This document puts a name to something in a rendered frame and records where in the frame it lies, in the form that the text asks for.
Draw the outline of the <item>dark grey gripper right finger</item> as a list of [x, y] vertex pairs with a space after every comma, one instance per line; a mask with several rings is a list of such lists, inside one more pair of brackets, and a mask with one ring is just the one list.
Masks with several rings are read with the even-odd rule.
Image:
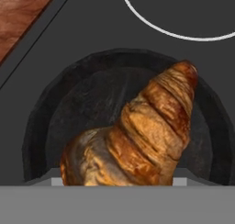
[[193, 175], [185, 168], [177, 168], [173, 173], [173, 186], [210, 185], [209, 181]]

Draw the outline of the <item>dark grey hob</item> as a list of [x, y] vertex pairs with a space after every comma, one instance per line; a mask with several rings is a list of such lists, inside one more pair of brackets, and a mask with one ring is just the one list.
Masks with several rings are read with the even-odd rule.
[[0, 185], [24, 182], [22, 143], [28, 117], [47, 85], [78, 60], [149, 62], [188, 59], [201, 77], [199, 105], [213, 138], [235, 127], [235, 38], [193, 42], [140, 22], [123, 0], [53, 0], [0, 65]]

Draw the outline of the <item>black round pan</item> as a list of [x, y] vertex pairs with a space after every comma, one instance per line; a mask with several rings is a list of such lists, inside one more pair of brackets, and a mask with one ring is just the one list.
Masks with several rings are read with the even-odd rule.
[[[64, 144], [86, 130], [109, 126], [121, 108], [176, 59], [142, 49], [90, 54], [65, 68], [33, 107], [22, 145], [23, 179], [60, 164]], [[198, 182], [235, 185], [235, 128], [218, 95], [198, 79], [191, 141], [178, 167]]]

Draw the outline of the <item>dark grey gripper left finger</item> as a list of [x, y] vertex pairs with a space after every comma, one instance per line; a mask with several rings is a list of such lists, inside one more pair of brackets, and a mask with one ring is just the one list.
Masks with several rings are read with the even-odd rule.
[[26, 182], [26, 185], [34, 186], [63, 186], [61, 171], [59, 168], [52, 168], [40, 178]]

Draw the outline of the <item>golden brown croissant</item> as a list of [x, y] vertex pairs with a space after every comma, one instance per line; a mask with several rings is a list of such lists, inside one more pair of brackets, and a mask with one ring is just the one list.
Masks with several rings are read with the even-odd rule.
[[154, 76], [109, 127], [87, 129], [65, 146], [64, 185], [172, 185], [190, 141], [198, 72], [183, 60]]

